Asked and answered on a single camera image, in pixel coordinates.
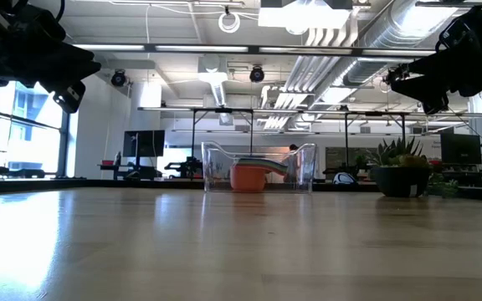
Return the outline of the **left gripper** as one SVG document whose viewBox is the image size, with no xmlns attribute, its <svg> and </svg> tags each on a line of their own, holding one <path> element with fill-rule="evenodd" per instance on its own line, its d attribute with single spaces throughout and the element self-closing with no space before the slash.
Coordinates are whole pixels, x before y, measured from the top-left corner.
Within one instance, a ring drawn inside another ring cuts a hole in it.
<svg viewBox="0 0 482 301">
<path fill-rule="evenodd" d="M 95 55 L 64 42 L 65 31 L 47 10 L 27 5 L 16 23 L 23 41 L 24 78 L 39 82 L 54 95 L 54 101 L 68 114 L 75 113 L 83 99 L 81 80 L 98 72 Z"/>
</svg>

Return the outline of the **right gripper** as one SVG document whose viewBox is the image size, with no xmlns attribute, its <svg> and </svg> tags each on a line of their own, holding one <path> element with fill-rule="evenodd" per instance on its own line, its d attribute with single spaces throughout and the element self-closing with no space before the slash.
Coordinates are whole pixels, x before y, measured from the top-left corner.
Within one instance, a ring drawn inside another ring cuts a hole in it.
<svg viewBox="0 0 482 301">
<path fill-rule="evenodd" d="M 438 42 L 445 47 L 443 52 L 399 64 L 391 71 L 392 90 L 419 101 L 424 114 L 449 109 L 444 85 L 464 97 L 482 92 L 482 7 L 475 6 L 455 18 Z M 410 74 L 427 79 L 406 79 Z"/>
</svg>

